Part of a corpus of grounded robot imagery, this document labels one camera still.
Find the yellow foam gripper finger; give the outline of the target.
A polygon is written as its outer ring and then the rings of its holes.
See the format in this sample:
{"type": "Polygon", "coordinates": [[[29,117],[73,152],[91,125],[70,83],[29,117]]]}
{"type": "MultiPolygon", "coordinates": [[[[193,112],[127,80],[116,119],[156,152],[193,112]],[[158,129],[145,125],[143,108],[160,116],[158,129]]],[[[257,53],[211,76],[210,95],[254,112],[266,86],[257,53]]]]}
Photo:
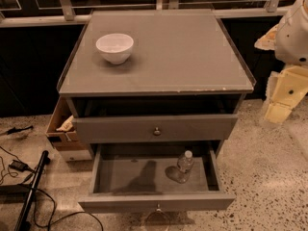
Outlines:
{"type": "Polygon", "coordinates": [[[277,29],[277,25],[270,28],[263,36],[256,40],[254,47],[260,50],[274,50],[277,29]]]}
{"type": "Polygon", "coordinates": [[[288,65],[280,73],[273,73],[269,77],[267,92],[269,105],[265,120],[283,123],[308,93],[308,68],[288,65]]]}

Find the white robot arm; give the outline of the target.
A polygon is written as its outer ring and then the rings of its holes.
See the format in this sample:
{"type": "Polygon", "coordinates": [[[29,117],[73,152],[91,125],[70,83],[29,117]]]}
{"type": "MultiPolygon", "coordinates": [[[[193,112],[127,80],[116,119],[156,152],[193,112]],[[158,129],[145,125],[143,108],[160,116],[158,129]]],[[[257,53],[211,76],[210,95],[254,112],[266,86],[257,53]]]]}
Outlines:
{"type": "Polygon", "coordinates": [[[273,50],[285,64],[268,80],[265,120],[281,124],[308,93],[308,0],[295,0],[279,23],[258,38],[254,47],[273,50]]]}

